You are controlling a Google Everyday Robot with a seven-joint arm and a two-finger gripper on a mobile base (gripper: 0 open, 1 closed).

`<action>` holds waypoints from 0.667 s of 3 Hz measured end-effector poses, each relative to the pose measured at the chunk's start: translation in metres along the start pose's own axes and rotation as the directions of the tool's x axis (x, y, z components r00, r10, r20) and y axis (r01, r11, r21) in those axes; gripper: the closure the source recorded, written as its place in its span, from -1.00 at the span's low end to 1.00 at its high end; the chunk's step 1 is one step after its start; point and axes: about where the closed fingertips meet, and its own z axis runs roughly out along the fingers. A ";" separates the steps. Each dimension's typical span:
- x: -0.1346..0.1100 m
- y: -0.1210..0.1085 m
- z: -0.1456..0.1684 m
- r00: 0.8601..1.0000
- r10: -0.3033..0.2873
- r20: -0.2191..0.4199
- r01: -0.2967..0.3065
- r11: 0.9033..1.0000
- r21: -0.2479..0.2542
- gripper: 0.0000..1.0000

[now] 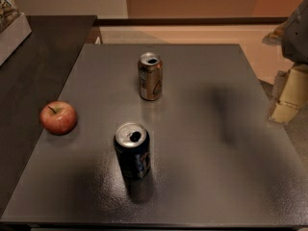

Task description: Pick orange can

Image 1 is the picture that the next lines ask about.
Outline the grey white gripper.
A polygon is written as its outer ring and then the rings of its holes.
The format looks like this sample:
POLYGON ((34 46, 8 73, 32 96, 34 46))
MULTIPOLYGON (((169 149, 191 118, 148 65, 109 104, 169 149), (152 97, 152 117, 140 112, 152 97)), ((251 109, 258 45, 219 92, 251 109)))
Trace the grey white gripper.
POLYGON ((286 21, 281 41, 283 57, 294 64, 275 76, 269 120, 288 124, 308 102, 308 0, 286 21))

